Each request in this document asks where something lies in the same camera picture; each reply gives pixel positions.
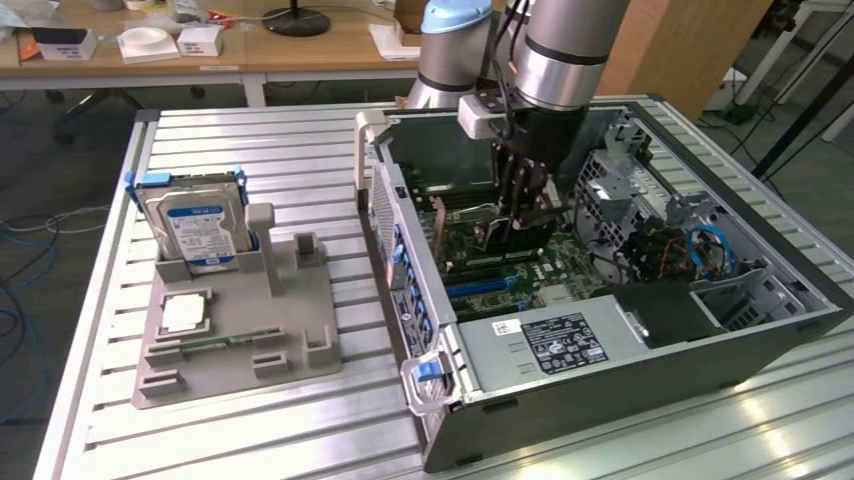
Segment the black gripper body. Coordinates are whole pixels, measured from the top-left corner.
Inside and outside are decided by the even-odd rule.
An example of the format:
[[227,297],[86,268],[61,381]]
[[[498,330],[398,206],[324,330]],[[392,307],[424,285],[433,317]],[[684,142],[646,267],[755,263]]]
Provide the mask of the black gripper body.
[[588,108],[556,111],[540,107],[514,111],[514,131],[510,139],[500,138],[501,150],[560,168],[569,158],[581,127],[588,117]]

